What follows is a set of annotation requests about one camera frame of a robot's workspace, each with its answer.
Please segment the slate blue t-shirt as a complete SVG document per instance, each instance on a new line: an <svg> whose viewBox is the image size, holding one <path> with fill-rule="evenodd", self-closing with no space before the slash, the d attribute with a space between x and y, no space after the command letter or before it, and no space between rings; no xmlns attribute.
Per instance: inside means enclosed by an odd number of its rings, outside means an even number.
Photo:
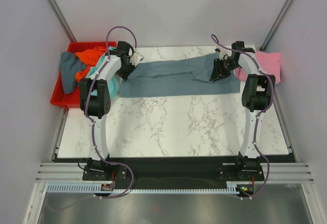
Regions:
<svg viewBox="0 0 327 224"><path fill-rule="evenodd" d="M184 60L140 63L123 81L120 97L141 98L183 95L222 95L240 92L240 80L235 75L214 81L212 53Z"/></svg>

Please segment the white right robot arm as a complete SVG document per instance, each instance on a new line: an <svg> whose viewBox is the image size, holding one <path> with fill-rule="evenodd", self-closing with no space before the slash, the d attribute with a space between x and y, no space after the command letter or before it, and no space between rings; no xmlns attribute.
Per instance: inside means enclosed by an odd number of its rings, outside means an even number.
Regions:
<svg viewBox="0 0 327 224"><path fill-rule="evenodd" d="M240 160L257 159L260 152L260 134L265 113L273 105L275 77L267 74L256 60L255 51L247 48L243 41L236 41L231 48L223 46L215 35L212 35L218 48L219 57L214 60L211 81L229 77L237 68L247 75L241 102L245 108L245 132L239 151Z"/></svg>

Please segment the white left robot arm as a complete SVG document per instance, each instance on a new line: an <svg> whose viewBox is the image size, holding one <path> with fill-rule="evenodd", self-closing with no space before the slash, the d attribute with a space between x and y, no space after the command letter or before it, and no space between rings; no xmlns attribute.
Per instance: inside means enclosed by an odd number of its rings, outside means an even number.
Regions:
<svg viewBox="0 0 327 224"><path fill-rule="evenodd" d="M119 76L127 80L135 70L130 62L134 54L133 47L119 41L115 49L109 50L104 56L100 67L89 78L80 81L80 108L88 119L91 136L92 160L103 161L95 166L94 173L101 180L108 179L112 174L112 167L106 164L109 150L106 140L106 118L111 107L108 82Z"/></svg>

